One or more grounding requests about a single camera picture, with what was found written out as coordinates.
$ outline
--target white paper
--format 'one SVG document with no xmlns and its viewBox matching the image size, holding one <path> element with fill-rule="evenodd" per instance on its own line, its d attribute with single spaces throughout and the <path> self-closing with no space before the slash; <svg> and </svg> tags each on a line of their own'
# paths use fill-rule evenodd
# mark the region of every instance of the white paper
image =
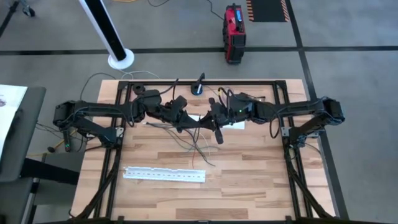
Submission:
<svg viewBox="0 0 398 224">
<path fill-rule="evenodd" d="M 27 87 L 0 85 L 0 156 L 15 112 L 24 98 Z"/>
<path fill-rule="evenodd" d="M 195 121 L 199 121 L 199 116 L 197 116 L 197 115 L 189 115 L 189 117 L 191 117 Z M 222 127 L 222 129 L 223 128 L 244 130 L 244 121 L 238 122 L 238 123 L 234 123 L 234 124 L 230 124 L 230 125 L 225 125 L 225 126 Z"/>
</svg>

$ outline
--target metal ruler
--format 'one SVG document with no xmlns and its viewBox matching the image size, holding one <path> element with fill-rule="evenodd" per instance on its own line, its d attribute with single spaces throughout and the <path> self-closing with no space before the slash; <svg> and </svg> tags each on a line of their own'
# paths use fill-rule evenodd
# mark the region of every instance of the metal ruler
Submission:
<svg viewBox="0 0 398 224">
<path fill-rule="evenodd" d="M 151 167 L 125 167 L 123 178 L 204 183 L 206 182 L 206 171 Z"/>
</svg>

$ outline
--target white round base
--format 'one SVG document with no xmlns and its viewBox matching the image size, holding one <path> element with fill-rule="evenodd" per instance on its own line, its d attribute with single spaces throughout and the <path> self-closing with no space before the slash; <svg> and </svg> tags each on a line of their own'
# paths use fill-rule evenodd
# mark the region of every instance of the white round base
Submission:
<svg viewBox="0 0 398 224">
<path fill-rule="evenodd" d="M 108 57 L 109 66 L 113 69 L 122 70 L 130 67 L 134 62 L 134 53 L 129 49 L 124 49 L 126 58 L 121 61 L 116 61 L 112 56 Z"/>
</svg>

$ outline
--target wooden tabletop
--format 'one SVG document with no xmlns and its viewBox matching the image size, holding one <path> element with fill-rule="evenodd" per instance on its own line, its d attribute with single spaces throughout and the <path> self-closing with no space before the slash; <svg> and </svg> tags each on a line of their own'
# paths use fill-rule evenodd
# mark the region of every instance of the wooden tabletop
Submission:
<svg viewBox="0 0 398 224">
<path fill-rule="evenodd" d="M 291 102 L 307 100 L 302 80 L 286 82 Z M 103 81 L 98 102 L 114 103 L 117 85 L 118 81 Z M 177 86 L 175 94 L 187 99 L 186 110 L 189 114 L 204 116 L 210 110 L 208 98 L 216 98 L 212 90 L 218 88 L 208 87 L 203 89 L 202 95 L 193 96 L 189 86 Z M 224 87 L 232 89 L 235 93 L 265 96 L 267 101 L 274 103 L 271 86 Z M 168 86 L 146 88 L 162 91 Z M 162 95 L 162 103 L 170 101 L 171 98 L 172 91 Z M 310 116 L 295 117 L 295 125 L 300 126 L 309 119 Z M 109 118 L 95 118 L 95 122 L 103 126 L 109 126 L 110 121 Z M 152 118 L 146 118 L 144 121 L 159 123 Z M 272 125 L 276 131 L 277 122 Z M 201 129 L 200 133 L 209 145 L 219 147 L 203 149 L 215 167 L 208 165 L 198 154 L 192 159 L 193 152 L 187 152 L 180 147 L 163 129 L 142 123 L 133 128 L 128 127 L 124 136 L 112 220 L 116 220 L 119 215 L 123 215 L 125 220 L 284 220 L 286 215 L 294 217 L 282 140 L 280 135 L 276 139 L 271 138 L 269 124 L 246 122 L 244 130 L 224 129 L 224 143 L 221 145 L 216 143 L 215 135 L 210 130 Z M 191 141 L 187 133 L 178 135 L 186 141 Z M 314 139 L 308 139 L 307 143 L 318 148 Z M 87 147 L 99 144 L 98 140 L 92 140 Z M 198 145 L 206 146 L 202 136 Z M 325 210 L 334 215 L 320 154 L 311 147 L 301 148 L 301 153 L 309 190 Z M 86 152 L 72 215 L 79 214 L 97 191 L 103 160 L 104 149 Z M 126 166 L 203 169 L 206 170 L 206 182 L 199 184 L 123 179 L 123 167 Z M 301 211 L 305 214 L 302 194 L 298 187 L 297 190 Z M 106 210 L 108 192 L 104 198 L 102 217 Z"/>
</svg>

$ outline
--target black and white pole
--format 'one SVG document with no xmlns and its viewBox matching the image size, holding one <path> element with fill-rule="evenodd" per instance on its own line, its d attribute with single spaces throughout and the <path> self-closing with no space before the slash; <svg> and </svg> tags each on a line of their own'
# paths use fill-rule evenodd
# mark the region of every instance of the black and white pole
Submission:
<svg viewBox="0 0 398 224">
<path fill-rule="evenodd" d="M 79 1 L 110 54 L 109 66 L 118 70 L 130 67 L 134 62 L 134 54 L 123 47 L 104 2 L 102 0 Z"/>
</svg>

